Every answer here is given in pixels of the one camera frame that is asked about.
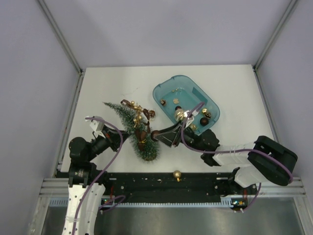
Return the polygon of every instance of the gold bauble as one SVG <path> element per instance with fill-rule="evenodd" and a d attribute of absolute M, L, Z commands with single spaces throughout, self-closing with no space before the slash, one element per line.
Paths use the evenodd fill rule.
<path fill-rule="evenodd" d="M 197 126 L 196 126 L 195 124 L 191 124 L 191 125 L 190 125 L 190 128 L 191 128 L 193 131 L 197 130 Z"/>
<path fill-rule="evenodd" d="M 182 121 L 185 119 L 185 111 L 183 109 L 177 109 L 174 114 L 174 118 L 176 121 Z"/>
<path fill-rule="evenodd" d="M 180 178 L 181 178 L 181 172 L 179 170 L 176 170 L 176 171 L 173 172 L 173 176 L 179 182 Z"/>

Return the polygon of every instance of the translucent blue container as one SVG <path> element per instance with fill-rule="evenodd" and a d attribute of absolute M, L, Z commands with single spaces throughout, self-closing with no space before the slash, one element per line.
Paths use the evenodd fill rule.
<path fill-rule="evenodd" d="M 195 117 L 192 124 L 197 126 L 195 131 L 197 135 L 211 128 L 220 117 L 220 109 L 216 103 L 193 80 L 185 75 L 176 75 L 158 84 L 153 90 L 153 98 L 174 124 L 177 123 L 174 118 L 176 106 L 180 106 L 183 110 L 191 110 L 203 101 L 205 105 L 202 108 L 207 108 L 211 112 L 211 119 L 209 124 L 201 126 L 200 119 L 204 115 L 200 112 Z M 161 105 L 161 99 L 166 100 L 165 106 Z M 179 103 L 175 104 L 174 99 L 178 99 Z"/>

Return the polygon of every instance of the white wall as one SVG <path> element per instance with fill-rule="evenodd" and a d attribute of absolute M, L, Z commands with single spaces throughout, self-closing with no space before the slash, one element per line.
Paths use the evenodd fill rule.
<path fill-rule="evenodd" d="M 34 0 L 0 7 L 0 230 L 22 235 L 78 76 Z"/>
<path fill-rule="evenodd" d="M 79 64 L 254 64 L 290 0 L 45 0 Z"/>
<path fill-rule="evenodd" d="M 301 0 L 260 68 L 278 134 L 313 205 L 313 1 Z"/>

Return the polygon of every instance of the artificial pine tree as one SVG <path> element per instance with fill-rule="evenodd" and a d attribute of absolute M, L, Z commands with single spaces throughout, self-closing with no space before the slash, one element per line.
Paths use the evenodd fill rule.
<path fill-rule="evenodd" d="M 136 111 L 121 104 L 112 104 L 105 102 L 104 104 L 115 110 L 115 112 L 121 118 L 125 131 L 130 134 L 129 139 L 132 143 L 136 155 L 145 161 L 152 161 L 156 159 L 159 156 L 159 143 L 153 141 L 149 134 L 147 134 L 146 136 L 143 151 L 140 151 L 138 148 L 138 139 L 134 134 L 135 129 L 139 129 L 140 131 L 147 131 L 147 127 L 142 122 L 140 122 L 140 124 L 135 127 L 134 119 L 136 118 Z"/>

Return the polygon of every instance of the white table surface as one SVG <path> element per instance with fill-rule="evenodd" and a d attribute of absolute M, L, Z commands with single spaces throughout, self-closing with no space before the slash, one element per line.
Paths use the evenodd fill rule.
<path fill-rule="evenodd" d="M 118 115 L 102 102 L 134 100 L 142 107 L 155 110 L 156 117 L 151 122 L 154 130 L 173 125 L 154 101 L 152 91 L 159 83 L 178 74 L 189 76 L 220 108 L 220 119 L 211 128 L 220 144 L 252 142 L 259 135 L 273 138 L 251 65 L 222 65 L 87 68 L 68 141 L 78 136 L 87 141 L 93 138 L 92 129 L 85 122 L 86 116 L 101 116 L 123 130 Z M 129 141 L 126 141 L 108 171 L 228 172 L 234 167 L 210 167 L 203 162 L 200 155 L 188 150 L 183 144 L 176 148 L 160 144 L 159 158 L 144 162 L 135 155 Z M 114 152 L 107 149 L 92 162 L 97 164 L 97 169 L 103 169 L 113 156 Z M 67 147 L 61 171 L 68 171 L 69 165 Z"/>

